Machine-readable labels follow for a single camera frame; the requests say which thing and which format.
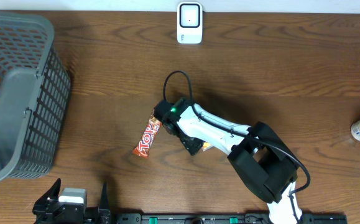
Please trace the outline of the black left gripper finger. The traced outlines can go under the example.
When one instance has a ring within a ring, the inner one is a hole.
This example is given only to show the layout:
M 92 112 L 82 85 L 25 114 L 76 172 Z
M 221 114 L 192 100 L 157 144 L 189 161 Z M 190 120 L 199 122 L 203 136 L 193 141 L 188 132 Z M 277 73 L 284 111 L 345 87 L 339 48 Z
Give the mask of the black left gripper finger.
M 60 193 L 61 178 L 58 178 L 51 188 L 46 191 L 35 203 L 34 207 L 46 207 L 50 202 L 57 201 Z
M 99 209 L 99 211 L 104 211 L 104 212 L 110 211 L 106 182 L 104 182 L 104 184 L 103 184 L 98 209 Z

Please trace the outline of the orange snack box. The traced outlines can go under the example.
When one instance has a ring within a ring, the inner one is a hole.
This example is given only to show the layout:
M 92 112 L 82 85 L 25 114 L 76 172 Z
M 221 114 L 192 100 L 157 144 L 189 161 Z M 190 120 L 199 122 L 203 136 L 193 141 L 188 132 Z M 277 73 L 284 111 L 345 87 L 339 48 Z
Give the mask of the orange snack box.
M 210 143 L 204 142 L 201 149 L 202 149 L 203 151 L 206 151 L 206 150 L 208 150 L 208 149 L 210 149 L 210 148 L 212 148 L 212 147 L 213 147 L 213 145 L 211 145 Z

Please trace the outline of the orange chocolate bar wrapper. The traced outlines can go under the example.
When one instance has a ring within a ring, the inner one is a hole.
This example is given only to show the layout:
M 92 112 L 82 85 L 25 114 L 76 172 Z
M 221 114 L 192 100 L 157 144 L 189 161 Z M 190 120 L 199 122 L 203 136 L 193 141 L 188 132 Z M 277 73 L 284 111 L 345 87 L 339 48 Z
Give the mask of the orange chocolate bar wrapper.
M 132 150 L 132 153 L 137 156 L 144 158 L 149 157 L 149 151 L 162 125 L 162 123 L 154 116 L 154 112 L 155 111 L 152 112 L 137 146 Z

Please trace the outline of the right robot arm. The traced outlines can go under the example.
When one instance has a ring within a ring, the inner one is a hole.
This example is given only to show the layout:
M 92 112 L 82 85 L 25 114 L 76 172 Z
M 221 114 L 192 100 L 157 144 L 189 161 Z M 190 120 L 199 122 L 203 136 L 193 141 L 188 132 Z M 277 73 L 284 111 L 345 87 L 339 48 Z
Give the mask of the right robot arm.
M 224 152 L 244 185 L 268 205 L 271 223 L 301 222 L 294 194 L 302 165 L 268 125 L 232 123 L 186 99 L 162 100 L 153 115 L 191 155 L 206 142 Z

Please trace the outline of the white barcode scanner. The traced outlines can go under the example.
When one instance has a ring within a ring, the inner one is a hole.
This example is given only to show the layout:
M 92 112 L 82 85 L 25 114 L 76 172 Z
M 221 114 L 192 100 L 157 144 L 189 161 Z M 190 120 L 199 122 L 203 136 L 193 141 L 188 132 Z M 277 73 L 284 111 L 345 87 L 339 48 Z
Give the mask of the white barcode scanner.
M 203 7 L 198 2 L 180 2 L 177 6 L 177 41 L 200 44 L 203 37 Z

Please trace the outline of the grey plastic basket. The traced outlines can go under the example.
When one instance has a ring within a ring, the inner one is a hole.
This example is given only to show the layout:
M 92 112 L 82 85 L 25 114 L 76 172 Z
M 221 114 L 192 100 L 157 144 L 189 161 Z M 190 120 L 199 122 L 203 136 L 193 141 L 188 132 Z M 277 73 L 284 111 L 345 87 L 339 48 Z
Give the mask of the grey plastic basket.
M 0 181 L 52 168 L 71 90 L 54 38 L 42 16 L 0 12 Z

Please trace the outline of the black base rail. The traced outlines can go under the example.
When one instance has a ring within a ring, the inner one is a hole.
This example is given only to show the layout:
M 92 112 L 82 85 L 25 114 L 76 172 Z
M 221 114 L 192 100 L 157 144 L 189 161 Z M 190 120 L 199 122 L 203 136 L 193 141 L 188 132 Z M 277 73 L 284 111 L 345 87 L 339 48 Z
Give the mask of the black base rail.
M 273 224 L 267 213 L 230 215 L 141 215 L 121 213 L 113 217 L 113 224 Z M 348 224 L 346 215 L 303 214 L 302 224 Z

